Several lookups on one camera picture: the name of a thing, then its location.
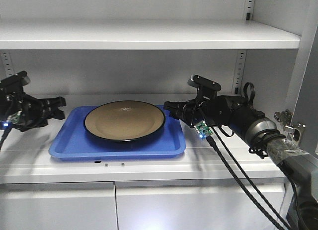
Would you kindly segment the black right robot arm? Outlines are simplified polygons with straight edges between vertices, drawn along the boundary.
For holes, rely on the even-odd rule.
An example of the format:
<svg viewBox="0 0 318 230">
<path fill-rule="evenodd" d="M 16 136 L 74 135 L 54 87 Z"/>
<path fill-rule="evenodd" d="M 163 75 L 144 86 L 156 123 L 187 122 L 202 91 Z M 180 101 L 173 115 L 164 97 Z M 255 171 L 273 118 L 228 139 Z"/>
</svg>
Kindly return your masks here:
<svg viewBox="0 0 318 230">
<path fill-rule="evenodd" d="M 234 173 L 209 129 L 227 126 L 249 146 L 250 153 L 260 158 L 269 157 L 287 177 L 293 191 L 287 220 L 282 223 L 289 230 L 318 228 L 318 159 L 285 138 L 273 121 L 252 108 L 246 97 L 213 95 L 206 98 L 197 95 L 187 102 L 167 101 L 164 109 L 170 112 L 171 117 L 195 128 L 200 137 L 207 140 L 250 200 L 281 230 L 282 226 L 256 201 Z"/>
</svg>

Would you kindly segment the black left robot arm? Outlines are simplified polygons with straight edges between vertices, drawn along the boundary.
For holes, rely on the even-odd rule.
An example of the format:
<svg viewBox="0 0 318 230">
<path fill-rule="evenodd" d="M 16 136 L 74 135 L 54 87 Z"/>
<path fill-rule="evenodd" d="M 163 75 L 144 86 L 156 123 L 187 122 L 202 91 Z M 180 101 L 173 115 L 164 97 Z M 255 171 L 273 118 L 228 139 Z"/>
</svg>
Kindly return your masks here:
<svg viewBox="0 0 318 230">
<path fill-rule="evenodd" d="M 12 127 L 22 132 L 48 125 L 49 119 L 63 120 L 60 107 L 66 106 L 63 97 L 35 98 L 26 94 L 23 87 L 30 83 L 26 71 L 0 81 L 0 120 L 2 129 Z"/>
</svg>

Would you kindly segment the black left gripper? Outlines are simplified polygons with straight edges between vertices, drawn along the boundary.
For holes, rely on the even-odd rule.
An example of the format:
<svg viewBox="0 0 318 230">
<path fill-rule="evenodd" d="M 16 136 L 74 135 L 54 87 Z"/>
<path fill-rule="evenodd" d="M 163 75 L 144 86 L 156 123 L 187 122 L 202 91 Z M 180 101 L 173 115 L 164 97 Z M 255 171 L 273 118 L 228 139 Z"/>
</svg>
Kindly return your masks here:
<svg viewBox="0 0 318 230">
<path fill-rule="evenodd" d="M 64 111 L 57 109 L 66 106 L 65 98 L 59 96 L 55 98 L 43 98 L 41 102 L 26 94 L 23 90 L 19 77 L 7 77 L 0 81 L 0 129 L 8 130 L 16 128 L 26 131 L 41 126 L 39 120 L 41 112 L 45 108 L 56 109 L 47 119 L 65 119 Z M 6 121 L 7 117 L 17 111 L 22 110 L 20 120 L 17 124 Z"/>
</svg>

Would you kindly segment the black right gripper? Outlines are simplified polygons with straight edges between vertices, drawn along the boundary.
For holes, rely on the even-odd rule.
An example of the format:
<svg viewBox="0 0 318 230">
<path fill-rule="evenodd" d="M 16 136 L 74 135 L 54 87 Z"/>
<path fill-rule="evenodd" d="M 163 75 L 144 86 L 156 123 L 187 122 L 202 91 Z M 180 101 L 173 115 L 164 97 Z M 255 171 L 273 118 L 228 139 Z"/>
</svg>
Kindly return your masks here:
<svg viewBox="0 0 318 230">
<path fill-rule="evenodd" d="M 203 120 L 199 111 L 199 105 L 208 100 L 216 98 L 216 91 L 197 91 L 194 99 L 186 102 L 164 102 L 164 110 L 170 111 L 169 116 L 183 121 L 187 126 L 193 128 L 195 124 Z"/>
</svg>

